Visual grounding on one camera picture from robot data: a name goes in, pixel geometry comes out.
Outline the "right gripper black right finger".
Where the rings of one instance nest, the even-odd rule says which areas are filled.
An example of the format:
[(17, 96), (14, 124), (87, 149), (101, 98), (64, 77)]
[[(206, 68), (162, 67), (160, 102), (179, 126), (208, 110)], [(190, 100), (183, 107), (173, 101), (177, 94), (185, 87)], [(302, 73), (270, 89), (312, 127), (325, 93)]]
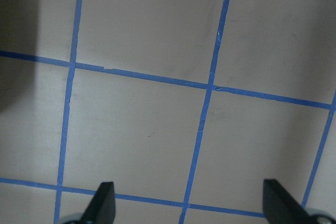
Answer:
[(276, 179), (264, 179), (262, 203), (263, 214), (270, 224), (315, 223)]

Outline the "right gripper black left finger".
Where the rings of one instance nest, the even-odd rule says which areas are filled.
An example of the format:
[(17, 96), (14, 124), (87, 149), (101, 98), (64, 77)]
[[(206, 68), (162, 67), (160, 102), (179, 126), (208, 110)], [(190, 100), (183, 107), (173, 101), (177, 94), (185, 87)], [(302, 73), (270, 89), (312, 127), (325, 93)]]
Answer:
[(80, 223), (113, 224), (116, 216), (113, 182), (102, 182), (80, 218)]

